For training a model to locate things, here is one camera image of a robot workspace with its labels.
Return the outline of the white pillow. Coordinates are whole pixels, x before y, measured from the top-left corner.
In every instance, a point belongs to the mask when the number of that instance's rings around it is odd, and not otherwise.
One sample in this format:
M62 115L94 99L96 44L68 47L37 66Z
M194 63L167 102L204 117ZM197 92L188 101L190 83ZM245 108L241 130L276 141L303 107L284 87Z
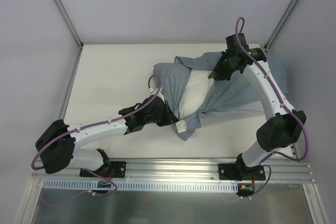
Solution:
M192 115L203 104L214 79L209 79L210 70L192 70L179 103L179 118L175 124L178 133L187 130L185 118Z

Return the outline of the blue beige striped pillowcase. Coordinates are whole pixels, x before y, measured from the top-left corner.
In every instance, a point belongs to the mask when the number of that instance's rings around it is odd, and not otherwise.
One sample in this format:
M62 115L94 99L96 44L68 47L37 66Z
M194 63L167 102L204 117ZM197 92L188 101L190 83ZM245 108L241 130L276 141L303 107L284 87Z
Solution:
M179 103L192 70L212 71L221 57L221 52L206 52L198 58L175 57L173 63L157 63L153 74L160 77L162 90L159 97L166 100L174 115L179 118ZM236 71L229 81L216 81L209 90L203 104L192 115L185 118L187 130L178 133L176 123L174 132L186 141L196 129L201 127L202 115L223 116L236 108L258 102L258 92L243 74Z

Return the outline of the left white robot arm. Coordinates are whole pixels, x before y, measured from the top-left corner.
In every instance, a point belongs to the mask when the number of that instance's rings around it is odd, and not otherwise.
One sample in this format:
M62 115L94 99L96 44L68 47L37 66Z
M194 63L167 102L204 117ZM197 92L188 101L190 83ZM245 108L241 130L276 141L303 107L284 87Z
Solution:
M83 146L110 136L124 136L135 133L147 124L159 127L178 122L166 100L154 95L142 103L124 108L102 121L84 124L66 124L56 120L36 141L41 169L46 174L54 174L66 168L79 168L80 175L108 177L111 174L111 161L100 148L84 149Z

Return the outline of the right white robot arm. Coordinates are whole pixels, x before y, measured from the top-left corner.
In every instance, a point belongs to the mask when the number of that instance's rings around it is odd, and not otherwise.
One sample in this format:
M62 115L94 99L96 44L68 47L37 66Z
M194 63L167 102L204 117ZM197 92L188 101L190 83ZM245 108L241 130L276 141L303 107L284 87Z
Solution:
M226 37L226 45L227 49L222 52L209 78L230 80L235 72L243 74L257 91L266 118L256 132L256 142L239 154L235 163L220 169L226 178L242 181L251 179L272 154L295 143L301 134L306 135L304 124L307 118L281 93L260 48L249 48L241 32Z

